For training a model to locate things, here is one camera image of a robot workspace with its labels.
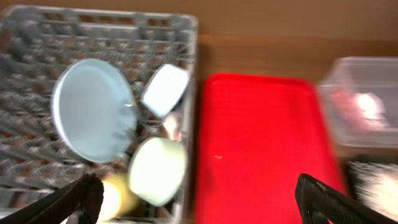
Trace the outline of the green bowl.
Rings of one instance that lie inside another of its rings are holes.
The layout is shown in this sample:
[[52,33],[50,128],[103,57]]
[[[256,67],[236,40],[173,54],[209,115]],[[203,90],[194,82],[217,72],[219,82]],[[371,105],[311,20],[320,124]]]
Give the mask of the green bowl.
[[182,185],[188,165],[185,145],[151,137],[135,151],[128,169],[128,186],[155,207],[168,203]]

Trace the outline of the food scraps and rice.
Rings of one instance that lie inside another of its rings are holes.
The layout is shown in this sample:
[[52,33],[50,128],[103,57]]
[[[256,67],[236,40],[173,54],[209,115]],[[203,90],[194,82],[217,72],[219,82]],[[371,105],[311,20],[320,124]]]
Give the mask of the food scraps and rice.
[[357,200],[397,221],[397,164],[350,162],[349,174]]

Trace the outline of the light blue bowl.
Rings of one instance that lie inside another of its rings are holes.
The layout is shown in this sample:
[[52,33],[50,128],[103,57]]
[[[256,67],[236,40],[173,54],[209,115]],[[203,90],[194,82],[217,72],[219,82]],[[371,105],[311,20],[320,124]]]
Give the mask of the light blue bowl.
[[161,65],[147,83],[142,104],[156,117],[169,114],[183,96],[190,81],[190,72],[175,65]]

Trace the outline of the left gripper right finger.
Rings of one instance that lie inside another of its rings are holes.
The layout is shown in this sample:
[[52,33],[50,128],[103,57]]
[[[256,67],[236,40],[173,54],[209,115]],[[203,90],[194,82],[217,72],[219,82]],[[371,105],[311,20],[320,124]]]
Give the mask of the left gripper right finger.
[[303,224],[397,224],[308,174],[300,174],[295,199]]

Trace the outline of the yellow cup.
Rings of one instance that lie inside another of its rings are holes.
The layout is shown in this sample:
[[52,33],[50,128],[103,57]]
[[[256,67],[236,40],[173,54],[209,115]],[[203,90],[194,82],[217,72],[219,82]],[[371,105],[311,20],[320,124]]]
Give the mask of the yellow cup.
[[99,222],[125,215],[140,204],[140,198],[130,190],[127,181],[126,173],[111,174],[102,180],[104,192]]

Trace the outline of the cream plastic spoon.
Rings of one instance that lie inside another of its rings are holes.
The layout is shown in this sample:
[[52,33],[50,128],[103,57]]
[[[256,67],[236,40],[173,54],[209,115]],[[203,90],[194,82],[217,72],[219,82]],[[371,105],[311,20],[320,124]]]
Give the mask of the cream plastic spoon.
[[167,137],[174,141],[181,141],[180,122],[178,114],[175,112],[169,113],[162,122],[162,125],[167,133]]

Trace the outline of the red snack wrapper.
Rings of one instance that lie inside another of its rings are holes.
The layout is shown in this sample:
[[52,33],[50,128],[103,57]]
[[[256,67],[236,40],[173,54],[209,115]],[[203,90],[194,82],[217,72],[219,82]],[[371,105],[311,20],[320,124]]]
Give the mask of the red snack wrapper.
[[333,90],[331,93],[331,99],[339,114],[346,120],[346,122],[353,129],[358,129],[360,127],[360,122],[357,117],[358,111],[350,94],[343,89]]

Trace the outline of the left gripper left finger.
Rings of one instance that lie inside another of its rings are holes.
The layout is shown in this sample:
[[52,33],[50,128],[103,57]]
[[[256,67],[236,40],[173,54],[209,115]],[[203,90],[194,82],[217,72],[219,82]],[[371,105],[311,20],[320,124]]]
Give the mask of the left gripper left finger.
[[1,219],[1,224],[58,224],[79,211],[78,223],[96,223],[103,203],[104,186],[94,173]]

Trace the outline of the light blue plate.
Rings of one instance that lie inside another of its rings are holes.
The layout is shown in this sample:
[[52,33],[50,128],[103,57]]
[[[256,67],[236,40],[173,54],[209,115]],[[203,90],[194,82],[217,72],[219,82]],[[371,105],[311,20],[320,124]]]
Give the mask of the light blue plate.
[[136,129],[134,97],[124,75],[103,60],[86,58],[69,66],[52,90],[51,115],[58,135],[87,161],[121,158]]

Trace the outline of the white napkin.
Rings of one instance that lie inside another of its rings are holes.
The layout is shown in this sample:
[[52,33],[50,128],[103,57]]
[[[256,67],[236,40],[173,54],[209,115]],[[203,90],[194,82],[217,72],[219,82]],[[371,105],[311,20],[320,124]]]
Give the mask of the white napkin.
[[354,98],[359,113],[369,129],[382,129],[389,126],[384,117],[384,104],[378,96],[374,93],[357,93]]

